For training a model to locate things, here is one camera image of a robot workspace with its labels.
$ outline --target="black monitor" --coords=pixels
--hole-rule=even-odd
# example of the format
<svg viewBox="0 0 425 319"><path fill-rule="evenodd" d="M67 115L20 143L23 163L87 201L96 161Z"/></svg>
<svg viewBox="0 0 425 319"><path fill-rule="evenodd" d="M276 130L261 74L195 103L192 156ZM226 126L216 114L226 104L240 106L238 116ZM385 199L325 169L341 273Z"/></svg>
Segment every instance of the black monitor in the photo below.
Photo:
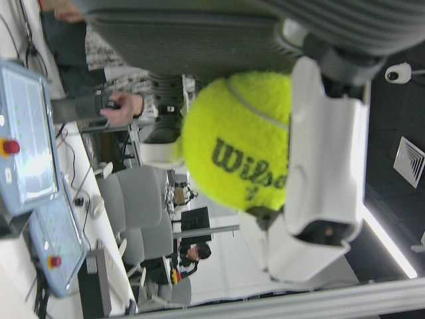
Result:
<svg viewBox="0 0 425 319"><path fill-rule="evenodd" d="M184 211L181 213L181 230L190 231L193 229L210 228L208 207L201 207ZM181 242L186 245L203 243L211 240L211 235L182 238Z"/></svg>

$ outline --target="ceiling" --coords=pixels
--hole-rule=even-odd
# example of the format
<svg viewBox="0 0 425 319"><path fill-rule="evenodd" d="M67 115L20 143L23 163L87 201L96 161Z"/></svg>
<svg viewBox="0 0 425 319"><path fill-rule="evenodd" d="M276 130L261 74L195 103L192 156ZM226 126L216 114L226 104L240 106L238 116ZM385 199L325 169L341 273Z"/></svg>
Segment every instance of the ceiling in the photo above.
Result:
<svg viewBox="0 0 425 319"><path fill-rule="evenodd" d="M425 150L425 76L407 84L384 79L389 66L403 62L413 70L425 68L425 43L392 56L372 83L365 204L418 276L424 276L425 253L415 253L410 246L420 245L425 231L425 181L413 188L393 164L401 136ZM368 225L351 246L346 257L360 282L407 278ZM385 318L425 318L425 312L404 315Z"/></svg>

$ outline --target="dark hair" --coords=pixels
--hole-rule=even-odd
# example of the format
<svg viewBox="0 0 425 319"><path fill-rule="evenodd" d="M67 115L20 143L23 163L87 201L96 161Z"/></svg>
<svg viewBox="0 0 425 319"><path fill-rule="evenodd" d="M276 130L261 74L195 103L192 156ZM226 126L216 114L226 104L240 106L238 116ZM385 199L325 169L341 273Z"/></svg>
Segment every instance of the dark hair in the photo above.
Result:
<svg viewBox="0 0 425 319"><path fill-rule="evenodd" d="M200 259L207 259L211 255L211 249L207 243L198 243L197 244L198 257Z"/></svg>

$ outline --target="chair backrest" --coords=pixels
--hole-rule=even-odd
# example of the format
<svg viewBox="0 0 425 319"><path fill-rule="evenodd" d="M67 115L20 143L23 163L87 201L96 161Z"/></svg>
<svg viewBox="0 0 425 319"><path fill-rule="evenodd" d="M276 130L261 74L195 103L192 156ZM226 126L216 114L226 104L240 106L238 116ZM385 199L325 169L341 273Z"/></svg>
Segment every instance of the chair backrest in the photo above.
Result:
<svg viewBox="0 0 425 319"><path fill-rule="evenodd" d="M143 236L140 228L127 229L122 233L122 238L127 239L127 247L122 260L128 265L138 265L146 259Z"/></svg>
<svg viewBox="0 0 425 319"><path fill-rule="evenodd" d="M172 303L188 306L192 300L192 285L189 277L183 278L173 286L158 286L158 297Z"/></svg>
<svg viewBox="0 0 425 319"><path fill-rule="evenodd" d="M171 293L171 302L189 305L192 300L191 279L185 277L178 284L175 284Z"/></svg>
<svg viewBox="0 0 425 319"><path fill-rule="evenodd" d="M161 258L173 252L173 228L171 220L162 210L162 218L158 225L141 230L146 259Z"/></svg>
<svg viewBox="0 0 425 319"><path fill-rule="evenodd" d="M122 195L120 181L116 174L110 174L107 178L97 178L100 194L105 202L106 213L111 223L114 234L121 233L126 229L126 208Z"/></svg>
<svg viewBox="0 0 425 319"><path fill-rule="evenodd" d="M162 200L155 169L135 167L116 176L124 199L126 229L157 226L162 218Z"/></svg>

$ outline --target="gray office chair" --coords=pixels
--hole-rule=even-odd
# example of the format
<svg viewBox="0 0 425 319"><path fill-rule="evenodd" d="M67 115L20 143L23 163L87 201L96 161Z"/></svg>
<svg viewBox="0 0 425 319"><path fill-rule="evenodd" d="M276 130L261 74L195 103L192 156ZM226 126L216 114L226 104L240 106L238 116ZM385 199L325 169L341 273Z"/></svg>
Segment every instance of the gray office chair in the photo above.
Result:
<svg viewBox="0 0 425 319"><path fill-rule="evenodd" d="M163 209L158 177L154 168L141 166L98 178L112 230L127 241L126 264L138 265L173 252L173 230Z"/></svg>
<svg viewBox="0 0 425 319"><path fill-rule="evenodd" d="M161 190L152 167L125 169L97 181L114 234L161 221Z"/></svg>
<svg viewBox="0 0 425 319"><path fill-rule="evenodd" d="M183 278L178 284L168 286L148 283L146 285L149 300L140 300L137 307L140 312L184 308L192 300L192 286L189 277Z"/></svg>

